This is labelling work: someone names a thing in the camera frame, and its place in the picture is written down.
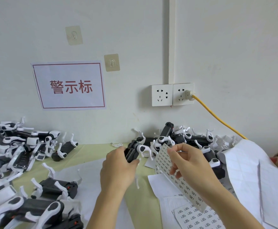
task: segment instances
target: yellow power cord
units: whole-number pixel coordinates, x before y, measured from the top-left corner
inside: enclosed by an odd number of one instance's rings
[[[242,137],[243,139],[248,140],[245,136],[243,136],[241,133],[239,133],[237,130],[235,130],[233,127],[229,126],[228,124],[226,124],[224,121],[222,121],[220,118],[217,117],[217,115],[215,115],[213,113],[213,111],[211,111],[206,104],[203,103],[203,101],[201,101],[197,96],[195,95],[191,95],[192,98],[194,98],[195,100],[197,100],[204,108],[206,108],[207,111],[209,111],[209,113],[211,115],[214,116],[215,119],[217,119],[218,121],[220,121],[223,125],[225,125],[226,127],[228,127],[229,129],[231,129],[232,131],[234,131],[236,134],[238,134],[240,137]]]

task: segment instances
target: table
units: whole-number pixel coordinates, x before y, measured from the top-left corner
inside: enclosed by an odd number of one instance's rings
[[[51,158],[46,158],[44,161],[35,161],[29,172],[23,173],[21,177],[13,181],[14,187],[16,191],[19,191],[19,187],[24,186],[26,193],[30,196],[34,188],[30,180],[34,177],[37,182],[40,182],[48,176],[48,170],[42,166],[43,162],[58,171],[84,162],[104,158],[113,149],[114,147],[111,144],[79,145],[68,154],[67,158],[60,162],[55,162]],[[144,166],[146,160],[147,158],[142,158],[137,167],[140,189],[137,189],[136,184],[133,183],[126,191],[124,197],[135,229],[158,229],[162,228],[159,200],[154,195],[147,177],[155,174],[155,171]]]

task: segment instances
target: person's left arm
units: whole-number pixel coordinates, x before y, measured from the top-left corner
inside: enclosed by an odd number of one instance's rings
[[[128,163],[124,155],[125,147],[106,155],[101,169],[101,193],[86,229],[115,228],[118,210],[125,191],[135,178],[139,160]]]

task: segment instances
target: sticker sheet held in hand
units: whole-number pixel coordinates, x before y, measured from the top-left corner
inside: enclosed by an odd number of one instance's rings
[[[207,207],[207,204],[200,198],[198,193],[196,193],[186,183],[183,177],[177,179],[175,177],[175,174],[174,175],[169,174],[172,163],[167,152],[168,148],[169,146],[167,146],[166,144],[163,144],[163,146],[161,146],[161,150],[158,152],[156,156],[156,165],[200,212],[204,212],[204,210]]]

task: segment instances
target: person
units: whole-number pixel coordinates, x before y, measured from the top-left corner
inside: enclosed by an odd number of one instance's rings
[[[101,192],[87,229],[115,228],[118,209],[126,189],[132,184],[139,160],[128,163],[124,147],[107,154],[100,173]],[[185,181],[218,214],[225,228],[257,229],[263,226],[219,182],[202,152],[185,143],[168,149],[170,174]]]

